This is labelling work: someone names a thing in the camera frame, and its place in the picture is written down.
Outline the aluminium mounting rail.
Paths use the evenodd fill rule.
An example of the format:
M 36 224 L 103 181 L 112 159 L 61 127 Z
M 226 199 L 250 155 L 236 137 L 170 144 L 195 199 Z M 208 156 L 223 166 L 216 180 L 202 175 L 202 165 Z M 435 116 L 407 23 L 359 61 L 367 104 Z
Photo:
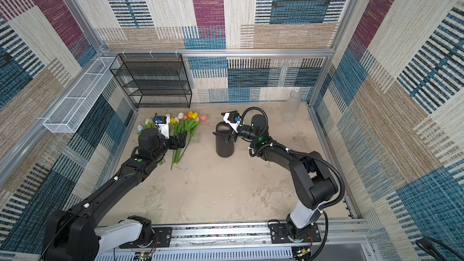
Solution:
M 362 220 L 318 222 L 321 242 L 273 244 L 264 222 L 152 225 L 127 219 L 99 227 L 102 251 L 93 261 L 379 261 L 381 256 Z M 145 229 L 172 227 L 168 248 L 120 249 Z

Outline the pink tulip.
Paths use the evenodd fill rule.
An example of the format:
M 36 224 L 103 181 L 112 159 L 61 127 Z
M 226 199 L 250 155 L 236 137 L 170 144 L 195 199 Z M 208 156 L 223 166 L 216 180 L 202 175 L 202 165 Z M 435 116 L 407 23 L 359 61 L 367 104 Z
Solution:
M 192 114 L 191 118 L 187 119 L 187 123 L 186 123 L 186 131 L 188 132 L 187 144 L 190 143 L 191 139 L 193 138 L 200 124 L 208 120 L 208 116 L 206 114 L 201 115 L 201 116 L 196 115 L 196 118 L 193 118 L 193 116 L 194 114 Z

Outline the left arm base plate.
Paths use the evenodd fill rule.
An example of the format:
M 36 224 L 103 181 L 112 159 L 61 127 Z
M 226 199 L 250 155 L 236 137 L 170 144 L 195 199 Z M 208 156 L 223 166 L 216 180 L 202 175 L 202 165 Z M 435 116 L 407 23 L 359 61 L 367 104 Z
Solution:
M 142 230 L 141 236 L 119 246 L 120 249 L 168 248 L 172 237 L 172 227 L 152 227 L 150 231 Z

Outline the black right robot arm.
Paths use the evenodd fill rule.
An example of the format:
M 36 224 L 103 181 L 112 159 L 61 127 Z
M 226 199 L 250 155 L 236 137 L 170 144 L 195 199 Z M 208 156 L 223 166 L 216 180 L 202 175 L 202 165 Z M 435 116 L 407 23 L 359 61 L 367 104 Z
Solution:
M 244 123 L 238 111 L 222 113 L 215 131 L 216 153 L 224 158 L 233 154 L 236 140 L 249 143 L 249 156 L 276 163 L 288 170 L 298 202 L 286 218 L 286 234 L 291 242 L 302 242 L 328 207 L 340 203 L 346 186 L 339 171 L 318 152 L 299 152 L 274 140 L 268 133 L 267 115 L 259 109 L 251 124 Z

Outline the yellow tulip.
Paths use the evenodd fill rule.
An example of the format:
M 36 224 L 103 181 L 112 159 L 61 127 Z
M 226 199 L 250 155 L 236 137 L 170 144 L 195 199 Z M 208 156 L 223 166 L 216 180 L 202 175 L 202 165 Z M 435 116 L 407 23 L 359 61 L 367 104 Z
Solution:
M 191 118 L 192 114 L 194 114 L 193 118 L 196 118 L 196 115 L 198 115 L 197 112 L 188 112 L 187 114 L 184 115 L 184 118 L 183 118 L 183 127 L 182 127 L 182 132 L 186 132 L 186 123 L 187 123 L 187 119 L 188 118 Z M 187 148 L 187 145 L 185 148 L 183 149 L 179 149 L 175 152 L 175 155 L 174 155 L 174 164 L 178 164 L 180 161 L 181 161 L 181 158 L 183 156 L 183 153 L 185 153 L 185 149 Z

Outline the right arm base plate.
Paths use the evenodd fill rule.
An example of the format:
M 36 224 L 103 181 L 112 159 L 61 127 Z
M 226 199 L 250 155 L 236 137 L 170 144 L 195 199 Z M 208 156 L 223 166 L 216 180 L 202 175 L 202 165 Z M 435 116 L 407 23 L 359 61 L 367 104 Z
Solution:
M 322 241 L 317 224 L 309 224 L 304 228 L 296 228 L 292 224 L 283 223 L 278 220 L 269 220 L 267 227 L 270 230 L 271 242 L 273 244 L 300 244 Z

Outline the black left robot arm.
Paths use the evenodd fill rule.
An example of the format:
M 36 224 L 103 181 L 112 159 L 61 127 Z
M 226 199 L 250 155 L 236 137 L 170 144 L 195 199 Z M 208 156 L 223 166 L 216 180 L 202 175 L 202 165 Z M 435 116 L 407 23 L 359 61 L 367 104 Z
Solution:
M 95 229 L 103 217 L 134 187 L 143 182 L 169 150 L 186 146 L 187 133 L 165 137 L 157 128 L 145 129 L 138 146 L 121 168 L 94 193 L 68 210 L 49 215 L 43 238 L 43 261 L 92 261 L 103 238 Z

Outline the black cylindrical vase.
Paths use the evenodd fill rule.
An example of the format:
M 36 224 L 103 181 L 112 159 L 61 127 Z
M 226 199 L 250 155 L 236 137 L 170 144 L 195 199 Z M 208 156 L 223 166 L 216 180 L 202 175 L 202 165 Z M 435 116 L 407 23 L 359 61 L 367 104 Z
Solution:
M 215 132 L 213 132 L 216 141 L 216 153 L 222 158 L 228 158 L 234 153 L 232 132 L 233 129 L 226 122 L 218 123 Z

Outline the clear glass vase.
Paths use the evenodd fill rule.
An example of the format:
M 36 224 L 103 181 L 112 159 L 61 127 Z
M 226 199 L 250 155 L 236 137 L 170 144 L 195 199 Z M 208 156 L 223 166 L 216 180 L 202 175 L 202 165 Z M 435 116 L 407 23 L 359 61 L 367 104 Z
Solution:
M 300 91 L 291 91 L 289 98 L 282 112 L 282 119 L 285 122 L 293 122 L 298 113 L 298 108 L 302 101 L 302 93 Z

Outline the pale blue tulip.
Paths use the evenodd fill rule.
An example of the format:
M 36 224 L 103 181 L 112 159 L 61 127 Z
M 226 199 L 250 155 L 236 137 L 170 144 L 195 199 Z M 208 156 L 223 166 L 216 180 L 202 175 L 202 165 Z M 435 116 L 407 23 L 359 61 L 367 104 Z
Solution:
M 137 126 L 137 134 L 141 135 L 143 133 L 143 131 L 146 130 L 147 128 L 148 128 L 147 126 L 138 125 Z

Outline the bundled tulip bunch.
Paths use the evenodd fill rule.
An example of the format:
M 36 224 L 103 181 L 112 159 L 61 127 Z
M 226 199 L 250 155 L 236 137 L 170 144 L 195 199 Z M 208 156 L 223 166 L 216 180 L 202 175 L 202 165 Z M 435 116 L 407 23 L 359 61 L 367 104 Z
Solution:
M 174 136 L 186 136 L 186 145 L 184 148 L 177 149 L 172 156 L 171 169 L 175 164 L 178 164 L 184 156 L 193 135 L 203 121 L 197 112 L 189 111 L 184 114 L 180 112 L 175 118 L 170 121 L 170 129 L 173 129 Z

